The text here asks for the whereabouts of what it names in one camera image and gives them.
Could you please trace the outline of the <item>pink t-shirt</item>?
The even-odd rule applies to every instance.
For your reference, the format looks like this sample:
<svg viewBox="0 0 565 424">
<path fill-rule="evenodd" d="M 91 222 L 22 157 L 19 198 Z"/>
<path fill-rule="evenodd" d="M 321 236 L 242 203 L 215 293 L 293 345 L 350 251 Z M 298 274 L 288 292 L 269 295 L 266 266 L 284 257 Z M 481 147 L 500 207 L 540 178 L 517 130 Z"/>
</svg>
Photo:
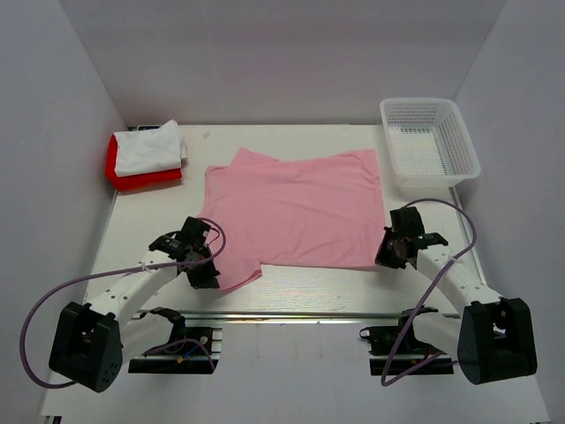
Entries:
<svg viewBox="0 0 565 424">
<path fill-rule="evenodd" d="M 369 269 L 384 234 L 379 165 L 372 149 L 279 161 L 240 148 L 205 172 L 201 216 L 226 246 L 214 260 L 223 292 L 262 275 L 262 266 Z"/>
</svg>

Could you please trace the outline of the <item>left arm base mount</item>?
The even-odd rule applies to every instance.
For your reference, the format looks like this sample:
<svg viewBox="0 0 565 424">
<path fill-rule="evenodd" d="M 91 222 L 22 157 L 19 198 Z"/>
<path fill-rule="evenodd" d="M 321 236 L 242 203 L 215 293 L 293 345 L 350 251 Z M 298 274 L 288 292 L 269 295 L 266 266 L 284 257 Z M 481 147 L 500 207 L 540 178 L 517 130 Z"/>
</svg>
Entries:
<svg viewBox="0 0 565 424">
<path fill-rule="evenodd" d="M 212 375 L 222 348 L 222 328 L 194 324 L 180 312 L 157 307 L 143 312 L 134 322 L 147 317 L 163 318 L 171 325 L 167 348 L 152 347 L 131 359 L 127 371 L 131 375 Z"/>
</svg>

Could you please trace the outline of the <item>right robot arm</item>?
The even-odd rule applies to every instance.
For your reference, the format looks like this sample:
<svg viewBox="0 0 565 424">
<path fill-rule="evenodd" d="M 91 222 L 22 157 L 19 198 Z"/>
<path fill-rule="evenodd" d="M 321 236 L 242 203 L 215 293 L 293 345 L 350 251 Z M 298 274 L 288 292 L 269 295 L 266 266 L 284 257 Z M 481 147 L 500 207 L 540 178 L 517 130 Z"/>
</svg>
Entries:
<svg viewBox="0 0 565 424">
<path fill-rule="evenodd" d="M 381 374 L 388 372 L 402 346 L 433 354 L 403 371 L 406 376 L 447 354 L 475 385 L 534 375 L 538 360 L 531 310 L 519 298 L 508 299 L 482 284 L 459 254 L 437 232 L 426 231 L 413 206 L 394 209 L 391 224 L 376 255 L 376 264 L 390 269 L 412 266 L 431 283 L 417 305 L 405 311 Z"/>
</svg>

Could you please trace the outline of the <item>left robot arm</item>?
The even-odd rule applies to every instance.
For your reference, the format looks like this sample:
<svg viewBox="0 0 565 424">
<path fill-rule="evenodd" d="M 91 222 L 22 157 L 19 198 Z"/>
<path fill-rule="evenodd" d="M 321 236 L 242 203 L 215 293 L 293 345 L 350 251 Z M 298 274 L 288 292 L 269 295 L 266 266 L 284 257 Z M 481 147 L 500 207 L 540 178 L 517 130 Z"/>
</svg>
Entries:
<svg viewBox="0 0 565 424">
<path fill-rule="evenodd" d="M 59 315 L 49 369 L 94 392 L 105 391 L 123 364 L 139 356 L 184 347 L 210 355 L 188 337 L 185 317 L 169 307 L 141 308 L 165 285 L 185 275 L 195 289 L 219 287 L 214 260 L 226 247 L 223 228 L 209 218 L 187 217 L 182 228 L 156 238 L 132 269 L 84 304 L 71 302 Z"/>
</svg>

